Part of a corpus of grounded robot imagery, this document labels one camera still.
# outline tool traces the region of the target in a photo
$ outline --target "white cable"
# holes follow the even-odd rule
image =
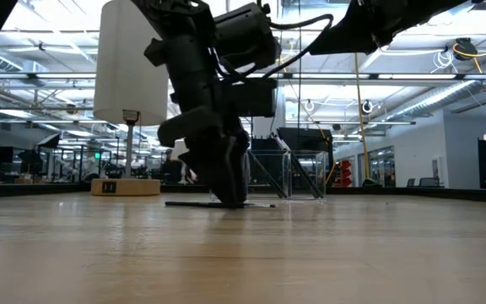
[[[430,73],[434,73],[439,69],[448,68],[450,65],[453,64],[453,60],[455,60],[455,57],[451,52],[435,53],[432,58],[432,62],[435,64],[436,69],[432,70],[432,72]]]

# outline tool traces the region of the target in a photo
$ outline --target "security camera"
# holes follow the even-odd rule
[[[366,101],[363,105],[361,105],[361,110],[364,114],[369,115],[372,112],[372,102]]]

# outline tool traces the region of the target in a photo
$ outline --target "wooden surface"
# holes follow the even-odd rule
[[[115,193],[103,193],[102,187],[105,182],[116,184]],[[144,179],[94,179],[91,182],[91,195],[100,196],[152,196],[160,194],[159,180]]]
[[[486,303],[486,203],[179,199],[0,198],[0,303]]]

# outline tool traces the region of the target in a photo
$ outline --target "ceiling duct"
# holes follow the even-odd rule
[[[23,69],[18,64],[0,56],[0,70],[7,73],[19,73]]]
[[[479,92],[485,86],[483,81],[468,80],[448,87],[432,89],[409,102],[402,104],[403,109],[387,117],[378,117],[376,120],[395,121],[403,119],[405,116],[418,117],[423,114],[431,113],[444,106],[453,104],[459,100],[470,97],[470,93]]]

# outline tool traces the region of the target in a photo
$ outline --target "computer monitor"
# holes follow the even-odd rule
[[[290,147],[293,151],[325,151],[328,154],[332,153],[332,147],[327,142],[329,138],[331,142],[331,131],[319,129],[304,129],[304,128],[279,128],[278,136]]]

